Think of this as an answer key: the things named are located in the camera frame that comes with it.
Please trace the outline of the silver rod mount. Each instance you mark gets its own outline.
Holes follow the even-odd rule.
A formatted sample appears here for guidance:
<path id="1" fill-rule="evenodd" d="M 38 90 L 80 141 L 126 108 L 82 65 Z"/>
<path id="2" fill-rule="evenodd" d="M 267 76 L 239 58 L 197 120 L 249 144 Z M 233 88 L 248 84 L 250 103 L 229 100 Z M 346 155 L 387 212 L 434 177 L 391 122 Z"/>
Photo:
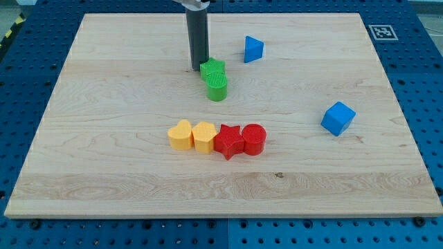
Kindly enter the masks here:
<path id="1" fill-rule="evenodd" d="M 203 10 L 210 5 L 209 1 L 203 1 L 203 0 L 173 0 L 173 1 L 180 3 L 183 7 L 189 10 Z"/>

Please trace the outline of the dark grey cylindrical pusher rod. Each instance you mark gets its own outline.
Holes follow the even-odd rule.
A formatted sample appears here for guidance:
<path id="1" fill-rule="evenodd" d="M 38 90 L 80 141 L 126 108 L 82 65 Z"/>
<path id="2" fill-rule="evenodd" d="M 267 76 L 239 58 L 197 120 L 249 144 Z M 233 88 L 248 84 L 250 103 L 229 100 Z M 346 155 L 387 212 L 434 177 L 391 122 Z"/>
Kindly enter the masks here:
<path id="1" fill-rule="evenodd" d="M 200 65 L 209 60 L 207 10 L 186 10 L 191 66 L 200 71 Z"/>

